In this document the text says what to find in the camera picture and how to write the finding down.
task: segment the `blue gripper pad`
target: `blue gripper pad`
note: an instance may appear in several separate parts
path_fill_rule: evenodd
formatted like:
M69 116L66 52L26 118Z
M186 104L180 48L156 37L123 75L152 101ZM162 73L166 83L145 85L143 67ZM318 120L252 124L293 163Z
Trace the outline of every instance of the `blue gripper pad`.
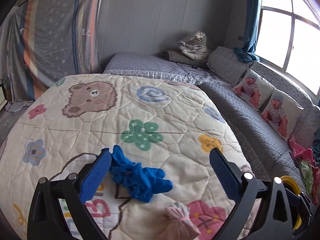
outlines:
M209 160L227 197L238 203L241 199L239 192L240 183L232 169L239 170L239 168L234 163L228 162L217 148L211 150Z
M93 198L110 166L111 153L109 152L109 148L102 149L101 154L94 161L93 167L80 185L79 199L82 204Z

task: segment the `cream quilted bedspread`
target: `cream quilted bedspread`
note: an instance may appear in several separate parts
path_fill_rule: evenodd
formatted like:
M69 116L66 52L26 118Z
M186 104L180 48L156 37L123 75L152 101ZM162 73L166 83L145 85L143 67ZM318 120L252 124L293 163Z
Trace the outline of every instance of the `cream quilted bedspread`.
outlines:
M0 207L18 235L27 238L29 208L41 177L56 177L71 159L70 165L76 169L79 161L81 169L93 161L90 154L114 145L142 167L163 169L173 183L171 191L145 204L130 200L108 173L86 206L114 240L159 239L168 225L164 208L175 201L190 208L198 238L211 240L234 202L209 164L210 150L220 148L229 161L251 171L230 127L199 88L140 77L68 76L30 106L1 148ZM81 239L62 201L61 207L72 234Z

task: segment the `baby photo pillow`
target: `baby photo pillow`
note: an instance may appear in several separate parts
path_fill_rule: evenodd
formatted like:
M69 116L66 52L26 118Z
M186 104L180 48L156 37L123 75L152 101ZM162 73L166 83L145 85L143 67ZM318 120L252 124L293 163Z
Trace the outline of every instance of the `baby photo pillow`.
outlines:
M253 70L248 70L232 91L254 109L258 110L269 99L275 87Z
M275 89L261 116L285 141L288 141L302 111L302 106L292 97Z

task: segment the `white pillow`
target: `white pillow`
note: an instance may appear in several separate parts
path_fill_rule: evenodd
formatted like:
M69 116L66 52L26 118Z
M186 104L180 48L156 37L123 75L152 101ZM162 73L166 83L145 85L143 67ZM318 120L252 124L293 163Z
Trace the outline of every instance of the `white pillow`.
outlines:
M288 141L303 107L286 93L275 89L262 118L285 140Z
M237 60L231 49L217 47L208 58L208 67L218 76L230 82L233 86L238 84L240 78L249 69L252 63L242 63Z
M232 91L254 109L259 108L270 98L275 86L259 76L253 70L248 70L243 79Z

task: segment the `window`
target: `window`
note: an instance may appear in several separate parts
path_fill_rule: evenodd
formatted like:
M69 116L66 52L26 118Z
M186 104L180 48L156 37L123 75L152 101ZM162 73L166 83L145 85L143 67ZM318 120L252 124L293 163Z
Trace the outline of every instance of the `window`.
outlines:
M320 27L303 0L262 0L256 55L320 97Z

